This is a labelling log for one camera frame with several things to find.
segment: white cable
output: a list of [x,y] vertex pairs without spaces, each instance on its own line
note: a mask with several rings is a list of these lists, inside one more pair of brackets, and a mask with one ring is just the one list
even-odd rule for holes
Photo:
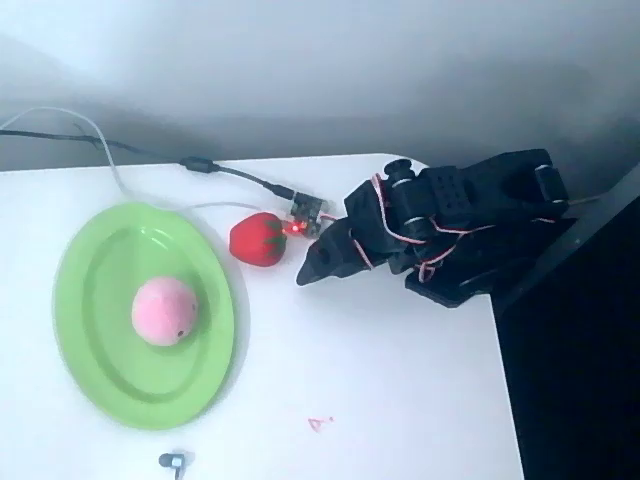
[[0,125],[0,130],[4,130],[8,126],[17,122],[20,118],[24,117],[25,115],[31,112],[37,112],[37,111],[51,111],[51,112],[66,113],[67,115],[71,115],[73,117],[79,118],[80,120],[83,120],[87,122],[89,125],[91,125],[91,128],[95,130],[96,134],[98,135],[98,138],[100,138],[100,141],[102,142],[102,148],[104,148],[104,153],[107,156],[107,160],[109,161],[109,167],[111,168],[113,179],[116,181],[116,184],[120,189],[120,192],[125,197],[127,197],[129,201],[142,202],[142,203],[146,203],[147,205],[151,205],[152,207],[158,208],[160,210],[167,210],[167,211],[173,211],[173,212],[180,212],[185,210],[193,210],[196,208],[207,208],[207,207],[241,207],[241,208],[248,208],[252,210],[260,210],[260,211],[263,210],[262,208],[256,207],[255,205],[249,205],[247,203],[240,203],[240,202],[208,202],[208,203],[199,203],[196,205],[188,205],[185,207],[167,207],[163,205],[158,205],[157,203],[148,199],[143,200],[142,198],[139,197],[140,195],[139,193],[135,194],[134,192],[132,192],[129,189],[129,187],[127,187],[125,183],[122,181],[122,178],[120,177],[120,173],[118,172],[118,167],[116,167],[116,164],[113,161],[113,157],[111,156],[111,150],[109,150],[107,139],[104,137],[104,134],[102,133],[102,130],[100,130],[100,127],[98,127],[98,125],[96,125],[96,123],[90,118],[82,115],[81,113],[74,112],[73,110],[68,110],[66,108],[59,108],[59,107],[33,107],[11,117],[9,120],[7,120],[2,125]]

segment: toy strawberry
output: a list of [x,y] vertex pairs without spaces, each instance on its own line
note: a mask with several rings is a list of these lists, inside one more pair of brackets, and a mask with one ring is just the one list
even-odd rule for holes
[[284,255],[286,243],[282,222],[267,212],[245,218],[229,234],[231,255],[258,267],[270,267],[278,263]]

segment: green plastic plate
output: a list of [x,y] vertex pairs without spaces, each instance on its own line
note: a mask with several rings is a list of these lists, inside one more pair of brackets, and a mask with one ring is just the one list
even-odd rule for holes
[[[131,324],[145,281],[190,285],[198,323],[172,347],[154,347]],[[165,429],[201,413],[224,380],[233,349],[233,306],[206,239],[176,213],[129,203],[91,219],[58,272],[54,316],[62,356],[78,386],[116,420]]]

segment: pink ball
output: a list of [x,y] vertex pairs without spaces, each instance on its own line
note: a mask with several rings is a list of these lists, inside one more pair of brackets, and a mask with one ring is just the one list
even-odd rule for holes
[[131,309],[133,328],[151,345],[175,345],[186,337],[198,315],[196,296],[173,277],[155,277],[136,293]]

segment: robotic arm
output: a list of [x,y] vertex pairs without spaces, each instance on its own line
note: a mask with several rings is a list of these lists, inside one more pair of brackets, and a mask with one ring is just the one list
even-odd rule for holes
[[574,222],[546,150],[497,155],[467,168],[400,159],[344,200],[297,276],[307,285],[388,263],[405,287],[447,307],[512,281]]

